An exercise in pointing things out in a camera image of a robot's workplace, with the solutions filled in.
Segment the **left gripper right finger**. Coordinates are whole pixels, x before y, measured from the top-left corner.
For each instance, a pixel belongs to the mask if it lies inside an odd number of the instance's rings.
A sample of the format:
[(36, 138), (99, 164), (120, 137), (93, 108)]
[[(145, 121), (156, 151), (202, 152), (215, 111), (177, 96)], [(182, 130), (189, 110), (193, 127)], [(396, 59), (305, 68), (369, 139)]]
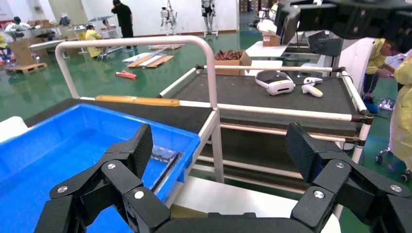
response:
[(288, 125), (288, 155), (309, 188), (291, 217), (319, 233), (338, 205), (349, 209), (372, 233), (412, 230), (412, 193), (404, 185), (355, 163), (336, 144)]

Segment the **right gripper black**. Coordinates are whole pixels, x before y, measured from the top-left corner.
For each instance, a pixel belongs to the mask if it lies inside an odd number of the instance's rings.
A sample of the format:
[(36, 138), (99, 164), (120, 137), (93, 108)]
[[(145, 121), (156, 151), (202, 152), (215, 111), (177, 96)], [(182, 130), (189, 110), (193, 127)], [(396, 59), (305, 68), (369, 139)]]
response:
[(412, 28), (412, 4), (404, 0), (334, 0), (321, 5), (279, 3), (275, 34), (287, 45), (297, 32), (329, 30), (332, 23), (327, 20), (333, 15), (333, 33), (344, 39), (394, 39)]

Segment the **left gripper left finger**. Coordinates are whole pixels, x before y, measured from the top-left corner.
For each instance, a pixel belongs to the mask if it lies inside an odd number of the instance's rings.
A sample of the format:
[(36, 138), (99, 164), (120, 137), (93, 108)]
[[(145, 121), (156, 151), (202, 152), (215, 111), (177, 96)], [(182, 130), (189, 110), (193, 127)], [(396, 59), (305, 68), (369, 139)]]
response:
[(49, 193), (49, 231), (85, 233), (108, 207), (135, 233), (154, 233), (170, 221), (169, 208), (142, 182), (152, 147), (151, 127), (142, 124), (96, 164), (56, 185)]

